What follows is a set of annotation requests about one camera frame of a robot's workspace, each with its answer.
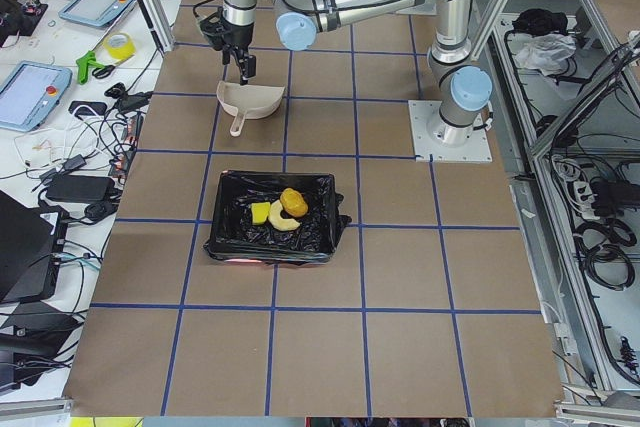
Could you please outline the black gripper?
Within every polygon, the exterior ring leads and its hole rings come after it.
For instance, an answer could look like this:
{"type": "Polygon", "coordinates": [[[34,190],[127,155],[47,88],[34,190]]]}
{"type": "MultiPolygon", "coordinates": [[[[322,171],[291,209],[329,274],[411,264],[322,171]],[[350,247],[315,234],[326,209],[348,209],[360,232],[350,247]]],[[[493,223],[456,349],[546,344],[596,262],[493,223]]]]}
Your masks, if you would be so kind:
{"type": "Polygon", "coordinates": [[[223,8],[197,20],[200,32],[209,45],[222,54],[222,62],[228,65],[234,58],[240,71],[240,84],[247,85],[256,75],[257,60],[249,52],[253,38],[253,24],[236,25],[223,15],[223,8]]]}

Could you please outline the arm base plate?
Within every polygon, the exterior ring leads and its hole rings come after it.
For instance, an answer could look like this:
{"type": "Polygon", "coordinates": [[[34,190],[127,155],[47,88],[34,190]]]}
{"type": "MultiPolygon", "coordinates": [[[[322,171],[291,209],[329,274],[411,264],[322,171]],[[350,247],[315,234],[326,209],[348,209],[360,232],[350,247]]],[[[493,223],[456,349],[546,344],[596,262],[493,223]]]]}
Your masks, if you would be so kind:
{"type": "Polygon", "coordinates": [[[409,119],[418,162],[491,163],[493,158],[482,114],[472,126],[452,127],[440,116],[441,101],[410,100],[409,119]]]}

